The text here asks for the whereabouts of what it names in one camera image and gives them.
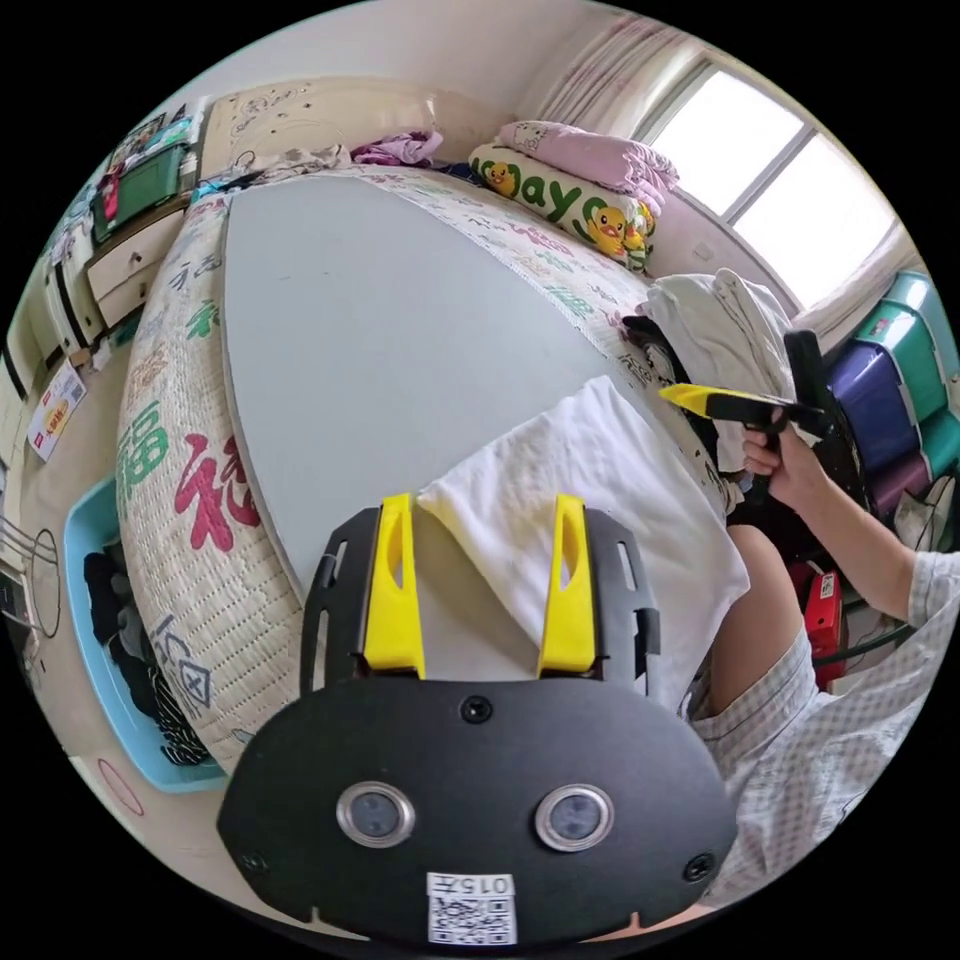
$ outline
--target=mattress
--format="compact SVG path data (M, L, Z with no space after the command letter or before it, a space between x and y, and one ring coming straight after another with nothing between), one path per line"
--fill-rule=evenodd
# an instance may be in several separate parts
M642 279L519 205L443 174L352 167L468 237L550 298L621 365L701 486L725 488L663 383L621 335ZM283 185L255 188L279 190ZM244 745L296 696L301 610L256 509L223 377L223 254L230 197L188 211L132 347L117 451L118 512L130 579L171 688L213 757L232 770ZM370 229L375 264L402 238ZM265 318L265 332L269 329Z

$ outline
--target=floor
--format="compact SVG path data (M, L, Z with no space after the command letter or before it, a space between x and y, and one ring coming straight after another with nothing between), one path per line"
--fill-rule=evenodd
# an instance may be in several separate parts
M49 528L61 551L70 508L113 473L129 357L130 346L125 345L100 373L84 374L88 393L47 463L27 453L20 525L31 532ZM44 386L38 385L37 397ZM56 633L34 646L30 672L37 701L78 774L121 824L172 870L238 906L291 922L256 899L227 857L214 826L222 791L161 793L127 760L87 677L62 576L37 564L33 595L34 619L39 617L48 628L56 622L60 604ZM339 932L320 923L311 929Z

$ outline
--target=camera lens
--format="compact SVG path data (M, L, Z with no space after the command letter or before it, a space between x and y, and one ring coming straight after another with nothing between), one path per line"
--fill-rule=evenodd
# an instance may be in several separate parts
M534 817L540 839L554 850L575 853L596 846L613 826L613 803L599 787L574 783L549 793Z
M413 804L386 783L356 783L337 801L340 829L364 847L395 847L413 832L414 820Z

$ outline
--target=plaid shirt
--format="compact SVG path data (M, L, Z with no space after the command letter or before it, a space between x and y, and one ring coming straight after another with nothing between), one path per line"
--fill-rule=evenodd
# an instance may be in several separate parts
M746 728L735 731L736 756L726 760L719 740L715 752L737 799L739 833L704 905L728 906L756 893L830 836L857 806L923 708L958 612L960 553L920 553L909 609L917 632L865 670L855 686L838 697L816 691L804 634L771 671L772 688L765 677L744 694L750 702L742 704L741 719L731 718ZM751 714L785 688L790 694L781 704L783 728L776 732L777 718L768 715L751 744ZM708 746L712 722L701 731ZM717 737L725 732L717 729Z

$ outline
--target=pink mark on floor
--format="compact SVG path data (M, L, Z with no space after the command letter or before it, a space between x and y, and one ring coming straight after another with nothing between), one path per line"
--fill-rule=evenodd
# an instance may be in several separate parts
M123 777L117 773L114 766L102 758L97 761L97 766L100 768L100 776L103 777L104 783L111 789L113 795L131 813L142 817L144 813L143 805L137 799L136 794L127 786Z

